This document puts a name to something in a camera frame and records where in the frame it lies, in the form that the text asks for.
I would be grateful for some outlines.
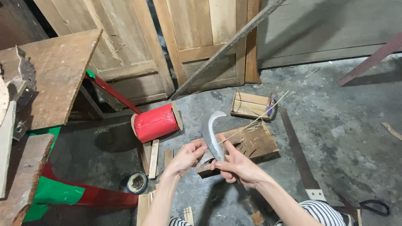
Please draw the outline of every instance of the striped pants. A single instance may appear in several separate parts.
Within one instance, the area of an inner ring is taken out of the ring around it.
[[[299,205],[324,226],[345,226],[340,213],[324,202],[306,200],[299,203]],[[190,224],[180,218],[171,216],[169,226],[190,226]],[[279,220],[275,226],[284,226],[284,224]]]

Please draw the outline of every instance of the red table leg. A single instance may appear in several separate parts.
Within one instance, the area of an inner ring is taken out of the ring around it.
[[[138,195],[136,194],[112,191],[94,186],[83,185],[80,183],[60,180],[54,175],[49,162],[45,164],[42,171],[42,176],[67,185],[85,188],[81,199],[75,205],[116,206],[124,208],[137,208],[138,206]]]
[[[115,89],[113,89],[109,84],[104,82],[99,76],[95,75],[95,79],[92,77],[88,76],[88,74],[85,74],[85,77],[91,81],[93,81],[95,84],[100,86],[102,89],[104,89],[106,92],[108,92],[110,95],[114,96],[116,99],[118,99],[120,102],[125,104],[127,107],[129,107],[131,110],[133,110],[137,114],[141,114],[142,111],[139,110],[134,104],[132,104],[127,98],[123,97],[120,93],[118,93]]]
[[[378,64],[380,61],[382,61],[388,55],[395,52],[401,46],[402,46],[402,33],[398,33],[395,35],[395,37],[392,40],[387,42],[379,50],[377,50],[375,53],[373,53],[371,56],[369,56],[369,58],[367,58],[365,61],[363,61],[357,67],[355,67],[351,72],[349,72],[344,77],[342,77],[338,81],[338,85],[339,86],[345,85],[350,80],[356,78],[357,76],[361,75],[362,73],[367,71],[372,66]]]

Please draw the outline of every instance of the small bowl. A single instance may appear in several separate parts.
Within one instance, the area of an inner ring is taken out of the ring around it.
[[[127,189],[133,194],[142,193],[146,189],[148,179],[145,173],[135,172],[127,181]]]

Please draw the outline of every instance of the forearm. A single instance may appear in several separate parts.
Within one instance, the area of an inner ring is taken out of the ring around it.
[[[272,177],[266,176],[256,190],[267,200],[286,226],[321,226]]]
[[[174,191],[180,180],[178,174],[162,174],[154,198],[142,226],[167,226],[172,209]]]

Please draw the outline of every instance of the hand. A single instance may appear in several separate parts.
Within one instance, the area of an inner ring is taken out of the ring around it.
[[[206,143],[197,141],[185,144],[166,167],[165,172],[182,177],[190,167],[196,167],[204,153],[208,150]]]
[[[222,177],[228,183],[233,183],[236,178],[231,173],[235,173],[239,176],[240,181],[248,187],[255,188],[263,178],[267,177],[260,167],[254,164],[249,158],[239,152],[231,142],[226,140],[222,135],[219,138],[224,141],[224,144],[229,152],[229,155],[225,155],[226,160],[229,162],[217,162],[212,161],[211,170],[218,168],[221,170]]]

